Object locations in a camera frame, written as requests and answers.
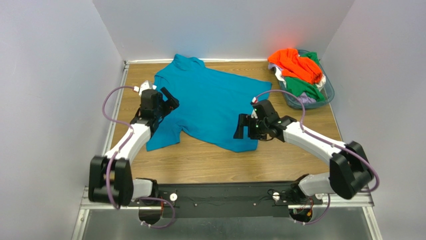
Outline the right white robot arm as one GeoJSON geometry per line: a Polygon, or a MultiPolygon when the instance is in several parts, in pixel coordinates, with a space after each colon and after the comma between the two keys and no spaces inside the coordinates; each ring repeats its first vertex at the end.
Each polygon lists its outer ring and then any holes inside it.
{"type": "Polygon", "coordinates": [[[238,116],[235,139],[242,139],[247,127],[246,135],[252,140],[265,141],[271,137],[298,146],[329,167],[327,173],[305,174],[293,181],[284,191],[287,201],[296,203],[316,194],[336,194],[350,200],[374,179],[375,174],[359,143],[336,141],[310,131],[293,117],[280,117],[269,100],[251,105],[251,114],[238,116]]]}

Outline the blue t shirt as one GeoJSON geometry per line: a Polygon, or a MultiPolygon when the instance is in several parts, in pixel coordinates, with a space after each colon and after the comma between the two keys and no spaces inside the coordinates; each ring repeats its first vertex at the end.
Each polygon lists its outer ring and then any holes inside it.
{"type": "Polygon", "coordinates": [[[239,115],[252,113],[252,99],[271,90],[270,82],[207,68],[196,57],[176,54],[155,74],[154,85],[166,88],[179,107],[159,124],[147,151],[179,143],[181,132],[236,153],[257,149],[257,140],[233,136],[239,115]]]}

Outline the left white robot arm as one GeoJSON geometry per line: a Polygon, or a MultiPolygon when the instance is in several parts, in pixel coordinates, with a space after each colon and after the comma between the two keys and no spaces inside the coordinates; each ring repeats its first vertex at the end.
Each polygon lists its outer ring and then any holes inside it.
{"type": "Polygon", "coordinates": [[[132,90],[140,96],[140,105],[132,121],[123,122],[127,132],[104,155],[94,156],[89,167],[89,201],[111,204],[116,209],[152,195],[154,181],[134,179],[131,164],[164,118],[180,105],[165,87],[157,88],[149,81],[132,90]]]}

